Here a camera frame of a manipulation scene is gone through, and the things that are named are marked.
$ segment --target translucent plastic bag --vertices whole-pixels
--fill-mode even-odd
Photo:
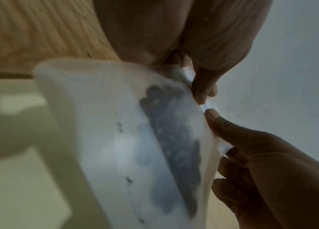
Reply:
[[[113,229],[205,228],[219,139],[179,66],[62,59],[33,75]]]

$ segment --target plastic bag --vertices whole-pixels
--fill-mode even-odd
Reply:
[[[179,66],[58,59],[33,75],[113,229],[205,228],[219,139]]]

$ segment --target skin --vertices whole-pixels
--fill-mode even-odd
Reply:
[[[212,131],[234,146],[212,190],[241,229],[318,229],[319,162],[283,139],[206,111]]]
[[[217,94],[217,80],[242,61],[272,0],[94,0],[109,42],[123,61],[192,62],[199,104]]]

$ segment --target wood grain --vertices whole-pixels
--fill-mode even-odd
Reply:
[[[0,73],[53,57],[118,60],[91,0],[0,0]]]

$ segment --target wooden surface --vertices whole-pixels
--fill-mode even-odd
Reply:
[[[118,59],[91,0],[0,0],[0,73],[53,57]]]

